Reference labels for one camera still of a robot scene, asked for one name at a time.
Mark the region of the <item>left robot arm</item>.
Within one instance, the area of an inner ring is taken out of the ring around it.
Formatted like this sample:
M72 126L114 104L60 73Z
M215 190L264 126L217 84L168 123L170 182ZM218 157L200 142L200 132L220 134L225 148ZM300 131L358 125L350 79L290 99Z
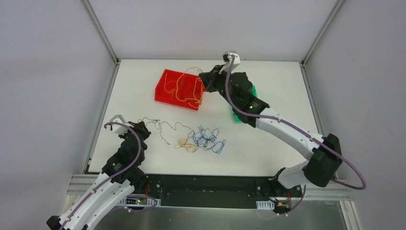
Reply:
M119 201L132 192L145 190L146 174L139 169L145 159L145 140L151 132L143 121L134 123L108 122L108 131L123 139L117 152L103 166L96 180L69 210L51 216L46 224L52 230L92 230Z

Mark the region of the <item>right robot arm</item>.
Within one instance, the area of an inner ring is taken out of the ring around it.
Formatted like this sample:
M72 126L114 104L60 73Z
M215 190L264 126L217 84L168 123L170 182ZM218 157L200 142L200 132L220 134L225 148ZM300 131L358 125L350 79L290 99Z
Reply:
M234 105L233 111L241 122L276 136L305 158L305 162L277 172L271 184L275 195L284 196L294 186L305 183L325 187L333 180L342 164L337 136L311 133L285 119L253 95L253 84L245 72L234 72L226 81L225 72L213 69L200 73L199 78L207 92L218 92Z

